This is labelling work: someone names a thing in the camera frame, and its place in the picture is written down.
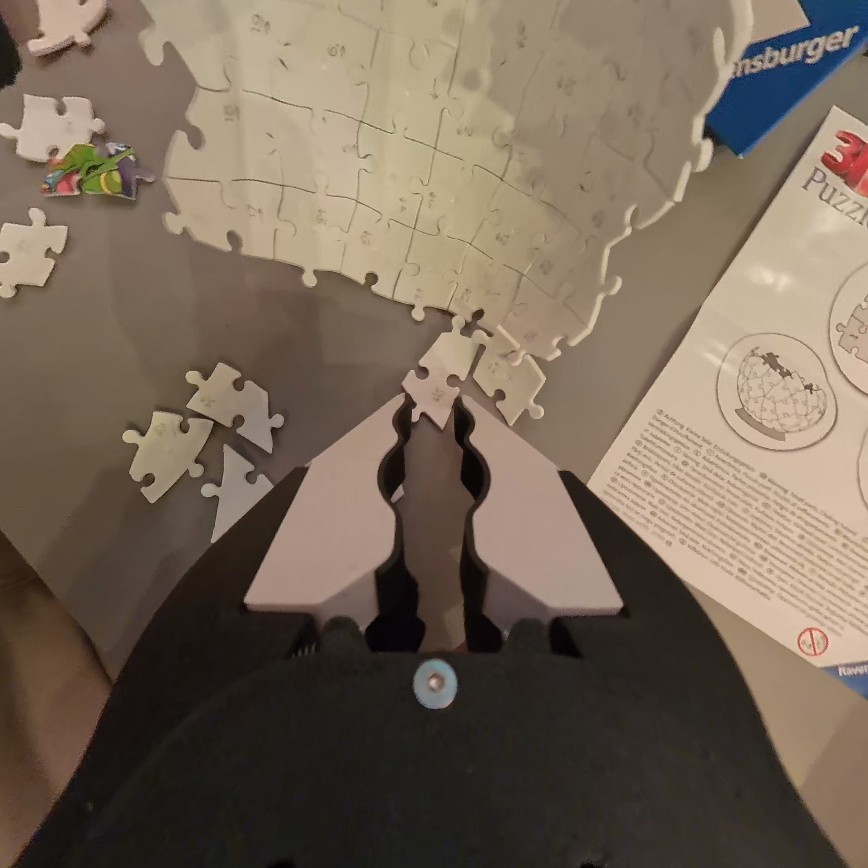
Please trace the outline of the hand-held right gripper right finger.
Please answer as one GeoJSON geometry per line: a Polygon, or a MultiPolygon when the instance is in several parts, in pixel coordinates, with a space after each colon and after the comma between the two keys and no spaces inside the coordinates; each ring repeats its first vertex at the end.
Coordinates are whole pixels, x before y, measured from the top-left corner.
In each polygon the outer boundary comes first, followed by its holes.
{"type": "Polygon", "coordinates": [[[472,497],[460,559],[468,650],[500,650],[523,620],[547,628],[562,617],[621,613],[557,466],[469,397],[457,399],[453,418],[472,497]]]}

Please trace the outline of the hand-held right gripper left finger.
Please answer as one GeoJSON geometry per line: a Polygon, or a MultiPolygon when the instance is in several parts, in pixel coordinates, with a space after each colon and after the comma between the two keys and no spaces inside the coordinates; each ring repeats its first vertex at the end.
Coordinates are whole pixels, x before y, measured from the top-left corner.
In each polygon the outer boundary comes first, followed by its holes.
{"type": "Polygon", "coordinates": [[[417,652],[425,636],[393,502],[414,404],[399,393],[309,462],[244,599],[318,627],[352,620],[371,650],[417,652]]]}

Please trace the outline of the white puzzle piece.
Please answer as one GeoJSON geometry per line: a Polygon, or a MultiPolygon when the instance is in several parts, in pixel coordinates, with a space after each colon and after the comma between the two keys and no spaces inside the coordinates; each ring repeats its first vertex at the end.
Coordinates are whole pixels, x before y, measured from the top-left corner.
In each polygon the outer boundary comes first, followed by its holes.
{"type": "Polygon", "coordinates": [[[45,163],[51,156],[63,157],[72,146],[89,144],[94,135],[105,133],[106,124],[94,115],[92,103],[81,96],[64,96],[63,111],[49,96],[24,94],[20,127],[1,124],[1,136],[16,143],[16,154],[25,160],[45,163]]]}
{"type": "Polygon", "coordinates": [[[460,394],[458,386],[450,385],[450,378],[460,383],[467,378],[479,346],[489,337],[485,331],[481,341],[464,334],[466,323],[462,316],[453,316],[450,331],[444,331],[435,339],[416,368],[403,380],[402,388],[414,404],[410,416],[413,424],[426,416],[437,428],[445,428],[460,394]]]}
{"type": "Polygon", "coordinates": [[[47,282],[56,261],[47,251],[62,253],[69,228],[47,224],[40,208],[28,210],[30,224],[4,223],[1,229],[1,297],[13,298],[20,286],[41,288],[47,282]]]}
{"type": "Polygon", "coordinates": [[[108,1],[37,1],[39,35],[27,41],[34,57],[45,57],[72,45],[91,46],[91,32],[109,12],[108,1]]]}
{"type": "Polygon", "coordinates": [[[238,435],[272,454],[273,432],[285,420],[280,414],[270,413],[268,394],[255,382],[246,380],[241,388],[236,388],[240,376],[239,371],[222,362],[215,365],[208,377],[196,370],[186,372],[187,383],[196,389],[187,408],[227,428],[233,428],[235,419],[241,418],[238,435]]]}
{"type": "Polygon", "coordinates": [[[273,483],[259,472],[244,456],[228,445],[222,447],[223,472],[219,484],[206,483],[201,487],[205,498],[218,499],[210,543],[217,542],[254,505],[273,488],[273,483]]]}
{"type": "Polygon", "coordinates": [[[131,478],[142,482],[152,477],[141,489],[148,503],[159,500],[184,474],[193,479],[202,476],[204,466],[198,462],[198,457],[213,425],[211,419],[184,420],[179,414],[155,410],[145,434],[136,429],[124,431],[123,441],[137,449],[129,468],[131,478]]]}
{"type": "Polygon", "coordinates": [[[495,406],[508,426],[513,426],[524,413],[535,420],[544,416],[545,409],[537,403],[537,395],[546,376],[531,356],[525,355],[513,365],[505,355],[486,348],[476,364],[473,379],[487,396],[503,394],[495,406]]]}

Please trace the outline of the partly built puzzle ball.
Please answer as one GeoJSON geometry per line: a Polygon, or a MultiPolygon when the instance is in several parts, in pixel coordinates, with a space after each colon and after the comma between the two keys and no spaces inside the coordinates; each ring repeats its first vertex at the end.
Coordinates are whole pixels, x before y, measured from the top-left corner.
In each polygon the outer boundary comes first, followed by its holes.
{"type": "Polygon", "coordinates": [[[712,156],[751,2],[143,2],[196,85],[169,232],[482,312],[556,358],[621,279],[614,245],[712,156]]]}

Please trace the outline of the colourful puzzle piece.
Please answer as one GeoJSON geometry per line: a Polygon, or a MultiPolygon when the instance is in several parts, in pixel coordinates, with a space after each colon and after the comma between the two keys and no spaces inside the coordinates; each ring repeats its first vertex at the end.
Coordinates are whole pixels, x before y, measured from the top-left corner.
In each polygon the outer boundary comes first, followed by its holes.
{"type": "Polygon", "coordinates": [[[156,180],[133,147],[112,141],[104,147],[76,144],[64,156],[49,159],[48,167],[41,184],[46,198],[86,193],[135,201],[139,185],[156,180]]]}

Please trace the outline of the blue puzzle box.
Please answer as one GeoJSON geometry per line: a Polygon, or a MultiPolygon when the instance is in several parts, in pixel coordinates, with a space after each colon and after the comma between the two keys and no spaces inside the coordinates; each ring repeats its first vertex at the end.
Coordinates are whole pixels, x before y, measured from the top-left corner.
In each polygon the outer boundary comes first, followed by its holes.
{"type": "Polygon", "coordinates": [[[745,156],[864,52],[865,1],[753,1],[751,41],[707,118],[715,143],[745,156]]]}

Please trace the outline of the white instruction leaflet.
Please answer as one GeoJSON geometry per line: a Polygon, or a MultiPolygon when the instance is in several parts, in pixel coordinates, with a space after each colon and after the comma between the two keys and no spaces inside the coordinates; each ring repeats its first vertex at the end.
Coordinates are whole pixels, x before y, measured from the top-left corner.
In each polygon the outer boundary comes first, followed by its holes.
{"type": "Polygon", "coordinates": [[[589,488],[867,695],[866,123],[832,107],[589,488]]]}

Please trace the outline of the beige trousers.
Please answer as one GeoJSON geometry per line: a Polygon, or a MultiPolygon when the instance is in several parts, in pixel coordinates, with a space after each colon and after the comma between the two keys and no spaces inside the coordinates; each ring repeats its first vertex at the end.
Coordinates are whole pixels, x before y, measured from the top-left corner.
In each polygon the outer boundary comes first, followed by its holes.
{"type": "Polygon", "coordinates": [[[89,637],[2,535],[2,866],[14,864],[67,787],[109,691],[89,637]]]}

